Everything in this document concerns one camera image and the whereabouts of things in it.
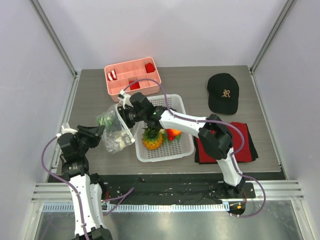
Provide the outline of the green fake leafy vegetable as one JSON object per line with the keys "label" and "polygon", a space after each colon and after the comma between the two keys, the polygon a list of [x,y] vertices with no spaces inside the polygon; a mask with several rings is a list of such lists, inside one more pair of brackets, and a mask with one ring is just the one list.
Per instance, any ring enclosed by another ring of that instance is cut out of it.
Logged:
{"label": "green fake leafy vegetable", "polygon": [[98,126],[104,126],[107,131],[117,130],[116,115],[112,111],[103,112],[97,117]]}

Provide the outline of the polka dot zip bag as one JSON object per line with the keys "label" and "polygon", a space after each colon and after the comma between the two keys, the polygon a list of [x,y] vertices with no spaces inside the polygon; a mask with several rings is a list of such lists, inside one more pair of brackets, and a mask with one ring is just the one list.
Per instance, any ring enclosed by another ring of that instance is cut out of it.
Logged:
{"label": "polka dot zip bag", "polygon": [[128,128],[118,112],[118,104],[113,104],[105,112],[114,112],[117,130],[108,131],[104,129],[102,134],[102,140],[106,150],[114,154],[122,151],[125,147],[130,146],[135,142],[135,136],[138,131],[137,126]]}

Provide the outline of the red fake tomato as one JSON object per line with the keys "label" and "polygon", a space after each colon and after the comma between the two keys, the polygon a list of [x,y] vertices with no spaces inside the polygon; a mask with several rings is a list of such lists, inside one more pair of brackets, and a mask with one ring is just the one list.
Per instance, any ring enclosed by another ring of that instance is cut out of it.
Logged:
{"label": "red fake tomato", "polygon": [[167,139],[169,141],[174,141],[175,139],[179,139],[182,132],[180,130],[177,129],[166,129],[166,133],[167,133]]}

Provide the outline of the white plastic basket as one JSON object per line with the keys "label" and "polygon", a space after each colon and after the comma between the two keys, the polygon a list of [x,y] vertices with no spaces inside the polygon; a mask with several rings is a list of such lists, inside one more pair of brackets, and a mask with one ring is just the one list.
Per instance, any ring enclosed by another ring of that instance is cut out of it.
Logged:
{"label": "white plastic basket", "polygon": [[[178,113],[185,114],[185,107],[182,98],[178,94],[168,94],[167,98],[163,95],[149,96],[148,100],[154,106],[166,106],[166,102],[170,108],[174,109]],[[190,156],[195,148],[193,143],[193,136],[187,133],[182,133],[180,137],[173,141],[169,141],[167,137],[164,137],[162,145],[155,149],[150,150],[143,144],[144,128],[147,125],[144,122],[138,122],[133,127],[135,131],[135,150],[136,156],[140,162],[161,162],[174,159],[180,159]]]}

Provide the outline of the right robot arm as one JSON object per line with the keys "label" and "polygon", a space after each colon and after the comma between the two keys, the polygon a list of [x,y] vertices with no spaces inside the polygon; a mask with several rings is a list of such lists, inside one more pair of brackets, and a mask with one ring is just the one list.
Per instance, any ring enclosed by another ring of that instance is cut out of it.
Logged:
{"label": "right robot arm", "polygon": [[121,118],[128,128],[138,122],[144,122],[156,130],[174,129],[187,133],[200,140],[204,152],[215,159],[223,175],[226,193],[233,198],[244,191],[245,178],[236,162],[232,125],[223,122],[217,115],[196,117],[176,112],[166,106],[154,106],[140,92],[133,95],[121,90],[118,99],[122,103],[119,109]]}

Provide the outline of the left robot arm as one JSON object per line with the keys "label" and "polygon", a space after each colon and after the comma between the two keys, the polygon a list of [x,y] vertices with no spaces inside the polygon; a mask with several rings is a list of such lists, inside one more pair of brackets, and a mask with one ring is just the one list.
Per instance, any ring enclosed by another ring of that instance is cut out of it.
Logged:
{"label": "left robot arm", "polygon": [[111,240],[112,234],[103,223],[102,202],[107,188],[97,173],[89,173],[86,153],[96,148],[105,126],[61,127],[57,143],[61,149],[61,178],[67,183],[73,203],[76,240]]}

